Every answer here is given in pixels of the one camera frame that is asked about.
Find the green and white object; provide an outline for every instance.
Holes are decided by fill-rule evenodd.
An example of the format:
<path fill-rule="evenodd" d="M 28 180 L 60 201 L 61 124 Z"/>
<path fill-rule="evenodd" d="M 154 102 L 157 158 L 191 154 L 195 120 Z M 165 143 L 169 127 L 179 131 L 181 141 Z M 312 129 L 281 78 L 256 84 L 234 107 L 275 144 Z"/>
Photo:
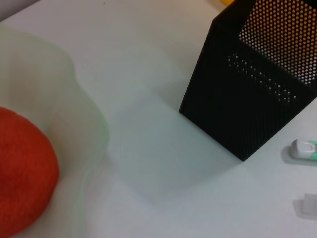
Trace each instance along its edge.
<path fill-rule="evenodd" d="M 317 141 L 297 139 L 292 143 L 291 153 L 295 159 L 317 162 Z"/>

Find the white table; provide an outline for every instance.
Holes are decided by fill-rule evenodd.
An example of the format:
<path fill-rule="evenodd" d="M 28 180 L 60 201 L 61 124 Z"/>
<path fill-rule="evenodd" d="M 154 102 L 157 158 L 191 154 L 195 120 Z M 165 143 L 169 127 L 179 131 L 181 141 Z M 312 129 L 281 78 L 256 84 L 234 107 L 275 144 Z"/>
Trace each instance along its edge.
<path fill-rule="evenodd" d="M 87 189 L 90 238 L 316 238 L 296 214 L 317 163 L 283 154 L 317 138 L 317 102 L 245 163 L 177 110 L 218 0 L 42 0 L 5 22 L 73 58 L 110 126 Z"/>

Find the black mesh pen holder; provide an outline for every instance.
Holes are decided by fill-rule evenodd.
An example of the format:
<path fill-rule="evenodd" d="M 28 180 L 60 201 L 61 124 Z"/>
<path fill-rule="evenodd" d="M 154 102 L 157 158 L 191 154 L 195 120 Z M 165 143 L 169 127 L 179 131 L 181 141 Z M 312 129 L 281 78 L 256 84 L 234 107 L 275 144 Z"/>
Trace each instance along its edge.
<path fill-rule="evenodd" d="M 317 96 L 317 2 L 236 0 L 212 22 L 180 113 L 245 161 Z"/>

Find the red fruit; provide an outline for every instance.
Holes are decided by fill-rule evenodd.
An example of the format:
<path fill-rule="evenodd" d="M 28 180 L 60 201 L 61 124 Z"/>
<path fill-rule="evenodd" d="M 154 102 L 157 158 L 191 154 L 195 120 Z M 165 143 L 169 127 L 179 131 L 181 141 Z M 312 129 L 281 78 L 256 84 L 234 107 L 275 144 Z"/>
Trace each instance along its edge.
<path fill-rule="evenodd" d="M 34 223 L 58 180 L 50 141 L 32 123 L 0 107 L 0 238 Z"/>

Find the translucent plastic bowl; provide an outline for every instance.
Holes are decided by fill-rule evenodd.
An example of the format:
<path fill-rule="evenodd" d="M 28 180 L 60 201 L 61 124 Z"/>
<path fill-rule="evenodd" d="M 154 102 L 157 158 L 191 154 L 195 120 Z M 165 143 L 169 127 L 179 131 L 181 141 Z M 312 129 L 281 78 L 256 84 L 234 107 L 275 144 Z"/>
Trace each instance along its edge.
<path fill-rule="evenodd" d="M 0 26 L 0 106 L 34 123 L 51 141 L 60 178 L 41 218 L 18 238 L 84 238 L 85 179 L 101 161 L 107 126 L 80 88 L 61 49 Z"/>

